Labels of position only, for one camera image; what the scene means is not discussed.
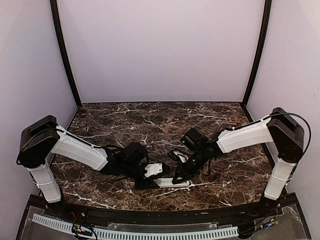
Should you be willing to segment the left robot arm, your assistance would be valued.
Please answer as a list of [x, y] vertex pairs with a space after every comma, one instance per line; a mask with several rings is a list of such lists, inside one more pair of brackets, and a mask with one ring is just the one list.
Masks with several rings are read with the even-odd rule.
[[60, 218], [67, 218], [71, 208], [62, 200], [62, 191], [46, 161], [49, 154], [67, 157], [104, 175], [123, 175], [133, 179], [137, 189], [155, 187], [155, 180], [165, 172], [163, 163], [150, 162], [148, 151], [140, 143], [131, 142], [126, 147], [94, 145], [68, 132], [53, 115], [47, 115], [22, 131], [16, 164], [29, 171]]

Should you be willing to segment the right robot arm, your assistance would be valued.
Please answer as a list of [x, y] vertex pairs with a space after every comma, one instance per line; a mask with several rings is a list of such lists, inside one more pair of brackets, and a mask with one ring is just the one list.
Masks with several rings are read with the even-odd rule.
[[190, 128], [181, 138], [181, 143], [191, 154], [178, 150], [169, 152], [177, 161], [172, 184], [177, 185], [193, 178], [211, 160], [229, 153], [273, 144], [277, 150], [270, 178], [264, 189], [262, 201], [255, 205], [255, 213], [266, 217], [275, 208], [275, 203], [291, 180], [299, 162], [310, 147], [311, 126], [308, 121], [293, 112], [276, 107], [261, 119], [238, 127], [229, 127], [207, 137], [195, 128]]

